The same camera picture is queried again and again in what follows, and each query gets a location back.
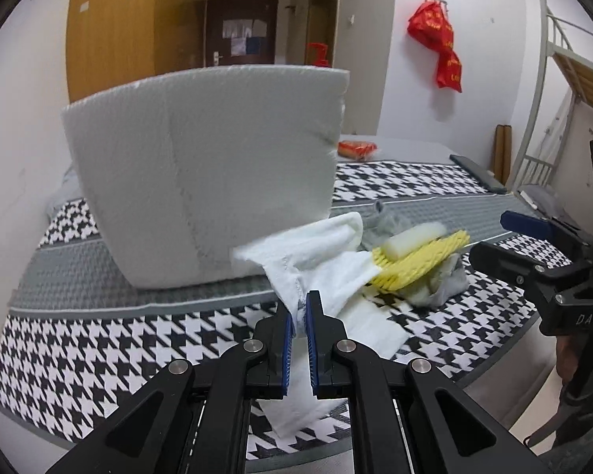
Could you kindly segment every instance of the silver bolt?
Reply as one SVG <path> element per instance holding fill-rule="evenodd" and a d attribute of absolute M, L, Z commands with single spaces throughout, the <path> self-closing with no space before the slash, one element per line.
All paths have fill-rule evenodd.
<path fill-rule="evenodd" d="M 244 342 L 244 349 L 248 351 L 248 353 L 257 353 L 264 349 L 264 343 L 257 339 L 250 339 Z"/>
<path fill-rule="evenodd" d="M 411 367 L 415 372 L 426 374 L 431 369 L 431 363 L 424 358 L 416 358 L 411 362 Z"/>
<path fill-rule="evenodd" d="M 356 343 L 353 340 L 343 339 L 336 343 L 339 351 L 342 353 L 351 353 L 356 349 Z"/>
<path fill-rule="evenodd" d="M 169 364 L 169 372 L 172 374 L 183 374 L 189 369 L 189 364 L 186 360 L 178 359 Z"/>

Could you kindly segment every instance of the orange food package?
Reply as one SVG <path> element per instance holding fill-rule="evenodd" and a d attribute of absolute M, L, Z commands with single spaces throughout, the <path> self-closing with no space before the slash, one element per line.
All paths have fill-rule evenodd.
<path fill-rule="evenodd" d="M 377 148 L 375 143 L 365 141 L 340 141 L 338 143 L 338 154 L 354 160 L 366 160 Z"/>

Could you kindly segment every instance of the triangular cutout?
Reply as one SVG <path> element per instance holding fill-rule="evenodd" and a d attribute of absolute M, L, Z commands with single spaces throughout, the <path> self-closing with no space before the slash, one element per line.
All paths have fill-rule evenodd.
<path fill-rule="evenodd" d="M 162 400 L 162 392 L 154 392 L 150 395 L 108 434 L 106 446 L 137 458 L 143 450 Z"/>
<path fill-rule="evenodd" d="M 494 434 L 476 420 L 452 395 L 445 390 L 438 390 L 435 398 L 440 405 L 453 437 L 457 451 L 461 456 L 472 456 L 497 443 Z"/>

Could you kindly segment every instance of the red plastic bag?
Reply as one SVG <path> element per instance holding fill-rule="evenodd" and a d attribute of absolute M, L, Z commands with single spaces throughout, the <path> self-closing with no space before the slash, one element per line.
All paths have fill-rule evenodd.
<path fill-rule="evenodd" d="M 435 52 L 451 51 L 455 40 L 453 28 L 439 2 L 426 1 L 408 20 L 408 34 Z"/>
<path fill-rule="evenodd" d="M 461 74 L 462 66 L 457 54 L 453 51 L 441 53 L 437 64 L 437 85 L 440 89 L 450 87 L 461 92 Z"/>
<path fill-rule="evenodd" d="M 354 160 L 366 160 L 367 157 L 377 150 L 374 143 L 363 141 L 340 141 L 338 143 L 338 154 L 345 158 Z"/>

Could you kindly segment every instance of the wooden wardrobe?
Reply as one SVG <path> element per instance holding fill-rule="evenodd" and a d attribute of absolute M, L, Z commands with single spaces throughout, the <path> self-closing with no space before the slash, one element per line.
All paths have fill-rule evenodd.
<path fill-rule="evenodd" d="M 206 0 L 70 0 L 70 102 L 204 62 Z"/>

